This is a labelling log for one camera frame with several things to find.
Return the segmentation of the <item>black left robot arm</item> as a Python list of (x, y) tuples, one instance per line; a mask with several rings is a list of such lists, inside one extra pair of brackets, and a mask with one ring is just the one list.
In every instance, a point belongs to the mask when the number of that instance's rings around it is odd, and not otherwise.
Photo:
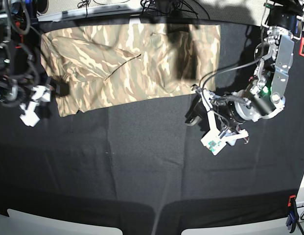
[(192, 88), (196, 102), (191, 107), (186, 124), (195, 125), (207, 117), (209, 130), (201, 143), (213, 155), (237, 140), (249, 141), (242, 129), (245, 122), (271, 119), (285, 107), (285, 90), (293, 64), (294, 44), (304, 44), (304, 0), (271, 0), (264, 4), (260, 43), (254, 52), (252, 65), (256, 68), (245, 89), (218, 95), (209, 90), (203, 77)]

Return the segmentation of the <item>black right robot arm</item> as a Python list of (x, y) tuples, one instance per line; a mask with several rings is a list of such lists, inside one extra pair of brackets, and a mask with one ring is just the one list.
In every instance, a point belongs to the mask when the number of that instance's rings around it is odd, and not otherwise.
[(0, 0), (0, 104), (18, 108), (20, 120), (34, 127), (50, 116), (53, 97), (69, 94), (69, 86), (37, 67), (38, 16), (47, 12), (47, 0)]

